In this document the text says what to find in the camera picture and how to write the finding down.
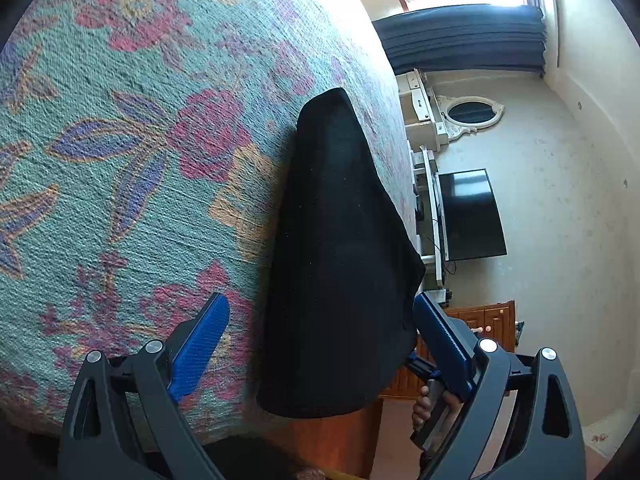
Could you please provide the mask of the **right hand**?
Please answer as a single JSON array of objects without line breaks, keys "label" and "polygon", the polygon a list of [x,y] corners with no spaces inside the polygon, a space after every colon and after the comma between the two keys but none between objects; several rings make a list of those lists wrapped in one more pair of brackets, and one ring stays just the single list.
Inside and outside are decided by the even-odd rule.
[{"label": "right hand", "polygon": [[[418,396],[416,403],[413,404],[412,407],[411,419],[414,430],[420,430],[423,425],[431,419],[433,403],[428,397],[429,395],[430,388],[422,386],[420,389],[420,396]],[[442,431],[446,434],[456,421],[463,408],[463,404],[456,396],[447,390],[442,393],[442,400],[445,400],[449,406],[449,414],[446,420],[442,423]]]}]

